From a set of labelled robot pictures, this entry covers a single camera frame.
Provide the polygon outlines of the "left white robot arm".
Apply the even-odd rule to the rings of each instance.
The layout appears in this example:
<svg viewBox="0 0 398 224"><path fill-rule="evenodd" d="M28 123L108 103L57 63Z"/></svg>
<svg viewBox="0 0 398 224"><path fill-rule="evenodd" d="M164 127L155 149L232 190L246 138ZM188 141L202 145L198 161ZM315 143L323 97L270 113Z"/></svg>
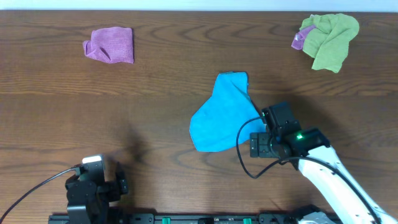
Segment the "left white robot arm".
<svg viewBox="0 0 398 224"><path fill-rule="evenodd" d="M103 163L78 164L72 177L65 182L67 213L70 223L128 223L121 208L111 207L122 195L129 193L125 172L116 165L115 180L106 181Z"/></svg>

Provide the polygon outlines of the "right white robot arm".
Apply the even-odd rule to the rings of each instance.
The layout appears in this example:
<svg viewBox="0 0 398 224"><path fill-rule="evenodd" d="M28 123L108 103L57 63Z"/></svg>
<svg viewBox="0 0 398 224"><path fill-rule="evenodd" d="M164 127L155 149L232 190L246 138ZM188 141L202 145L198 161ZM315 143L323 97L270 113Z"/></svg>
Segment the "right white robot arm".
<svg viewBox="0 0 398 224"><path fill-rule="evenodd" d="M251 133L250 156L292 164L323 195L341 223L397 223L358 184L329 139L318 129L303 129L287 103L262 109L266 131Z"/></svg>

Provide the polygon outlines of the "blue microfiber cloth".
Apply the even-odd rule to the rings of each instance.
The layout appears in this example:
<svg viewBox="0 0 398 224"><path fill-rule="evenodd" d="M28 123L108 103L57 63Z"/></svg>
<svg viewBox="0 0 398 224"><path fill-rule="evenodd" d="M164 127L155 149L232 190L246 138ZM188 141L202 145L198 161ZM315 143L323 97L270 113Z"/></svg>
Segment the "blue microfiber cloth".
<svg viewBox="0 0 398 224"><path fill-rule="evenodd" d="M248 94L245 72L217 76L212 95L192 116L189 129L199 152L225 151L246 142L251 133L265 130Z"/></svg>

